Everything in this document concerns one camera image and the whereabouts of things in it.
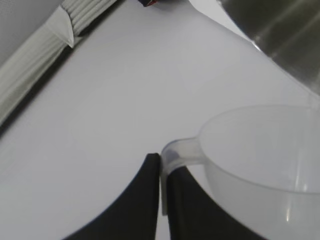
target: white tabletop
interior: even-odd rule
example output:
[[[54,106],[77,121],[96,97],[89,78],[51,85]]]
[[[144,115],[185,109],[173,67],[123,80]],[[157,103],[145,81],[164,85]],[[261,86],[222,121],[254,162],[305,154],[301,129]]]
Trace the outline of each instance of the white tabletop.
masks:
[[[0,139],[0,239],[61,239],[107,208],[147,153],[221,112],[306,98],[189,1],[124,1]],[[157,239],[169,239],[164,217]]]

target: translucent plastic jug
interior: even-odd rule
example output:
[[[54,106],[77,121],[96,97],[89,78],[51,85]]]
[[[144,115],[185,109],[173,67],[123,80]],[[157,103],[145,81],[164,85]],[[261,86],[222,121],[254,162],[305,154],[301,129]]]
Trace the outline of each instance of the translucent plastic jug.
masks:
[[[281,105],[220,114],[163,149],[162,187],[175,169],[201,164],[214,201],[254,232],[319,240],[319,119],[311,108]]]

